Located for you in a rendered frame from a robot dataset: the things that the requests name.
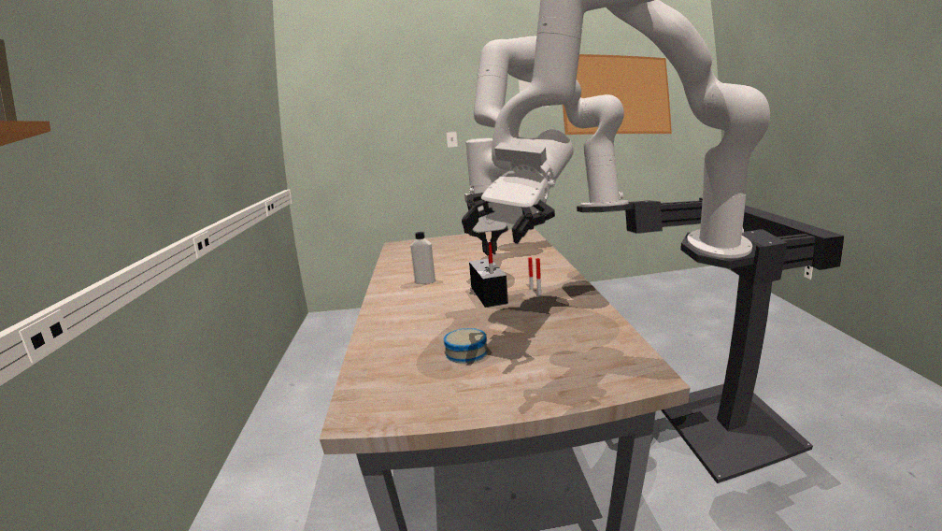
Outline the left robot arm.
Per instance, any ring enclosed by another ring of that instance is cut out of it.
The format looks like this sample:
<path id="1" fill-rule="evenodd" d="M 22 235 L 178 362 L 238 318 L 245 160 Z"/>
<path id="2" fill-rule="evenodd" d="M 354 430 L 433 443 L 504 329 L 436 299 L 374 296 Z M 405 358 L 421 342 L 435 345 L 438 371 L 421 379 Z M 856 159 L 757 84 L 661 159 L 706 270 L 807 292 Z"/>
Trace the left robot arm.
<path id="1" fill-rule="evenodd" d="M 498 114 L 492 139 L 494 165 L 511 171 L 517 165 L 519 170 L 521 165 L 528 169 L 529 164 L 546 178 L 549 189 L 555 186 L 573 156 L 571 140 L 553 129 L 535 138 L 520 137 L 521 121 L 535 108 L 572 100 L 583 15 L 603 7 L 664 53 L 678 72 L 694 116 L 724 131 L 718 148 L 705 156 L 701 227 L 688 234 L 688 244 L 714 257 L 749 255 L 752 243 L 743 237 L 744 229 L 741 237 L 748 165 L 770 123 L 767 99 L 750 86 L 717 80 L 703 38 L 686 17 L 660 0 L 540 0 L 533 79 Z"/>

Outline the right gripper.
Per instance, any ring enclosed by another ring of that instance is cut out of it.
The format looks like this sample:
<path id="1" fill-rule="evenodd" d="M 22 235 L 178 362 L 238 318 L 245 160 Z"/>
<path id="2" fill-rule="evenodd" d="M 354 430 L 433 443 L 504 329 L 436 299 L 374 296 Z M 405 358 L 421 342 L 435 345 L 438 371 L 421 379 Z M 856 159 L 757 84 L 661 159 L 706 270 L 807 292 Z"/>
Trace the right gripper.
<path id="1" fill-rule="evenodd" d="M 489 253 L 489 242 L 486 239 L 485 232 L 491 232 L 491 231 L 492 231 L 492 237 L 491 237 L 490 242 L 492 243 L 492 254 L 496 254 L 495 252 L 497 251 L 496 240 L 501 236 L 501 234 L 508 231 L 506 222 L 498 222 L 498 221 L 490 220 L 486 218 L 485 216 L 483 216 L 483 217 L 478 218 L 478 223 L 471 230 L 471 232 L 468 233 L 469 236 L 478 237 L 482 241 L 482 250 L 483 252 L 485 252 L 486 255 L 490 255 L 490 253 Z"/>

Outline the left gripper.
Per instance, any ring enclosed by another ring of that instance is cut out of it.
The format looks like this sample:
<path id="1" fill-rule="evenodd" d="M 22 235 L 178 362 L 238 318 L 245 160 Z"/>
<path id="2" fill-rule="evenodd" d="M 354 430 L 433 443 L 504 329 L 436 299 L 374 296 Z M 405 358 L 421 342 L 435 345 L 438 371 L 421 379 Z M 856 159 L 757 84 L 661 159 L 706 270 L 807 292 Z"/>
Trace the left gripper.
<path id="1" fill-rule="evenodd" d="M 462 218 L 465 233 L 470 233 L 478 223 L 478 218 L 485 216 L 490 220 L 514 224 L 513 242 L 518 244 L 528 230 L 555 217 L 554 208 L 546 204 L 550 192 L 546 178 L 533 167 L 524 167 L 521 165 L 519 170 L 519 165 L 515 166 L 484 193 L 466 197 L 468 212 Z M 478 211 L 481 206 L 483 210 Z"/>

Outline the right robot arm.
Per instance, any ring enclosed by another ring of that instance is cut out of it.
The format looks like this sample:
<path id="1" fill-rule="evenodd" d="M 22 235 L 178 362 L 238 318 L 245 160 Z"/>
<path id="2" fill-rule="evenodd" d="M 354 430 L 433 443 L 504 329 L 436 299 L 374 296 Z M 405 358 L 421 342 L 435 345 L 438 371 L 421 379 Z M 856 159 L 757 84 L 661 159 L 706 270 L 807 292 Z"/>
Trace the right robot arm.
<path id="1" fill-rule="evenodd" d="M 527 36 L 497 39 L 484 46 L 479 59 L 474 105 L 474 119 L 478 124 L 495 127 L 496 118 L 505 105 L 507 74 L 523 81 L 532 81 L 535 43 L 536 36 Z M 576 81 L 572 101 L 564 104 L 568 120 L 578 128 L 598 126 L 596 133 L 584 143 L 591 203 L 581 203 L 581 206 L 626 205 L 629 202 L 621 200 L 623 193 L 619 192 L 614 152 L 614 138 L 624 117 L 622 103 L 610 94 L 580 97 L 581 87 Z M 499 177 L 508 172 L 496 167 L 492 162 L 492 138 L 468 140 L 466 151 L 470 194 L 484 193 Z M 608 204 L 613 202 L 618 203 Z"/>

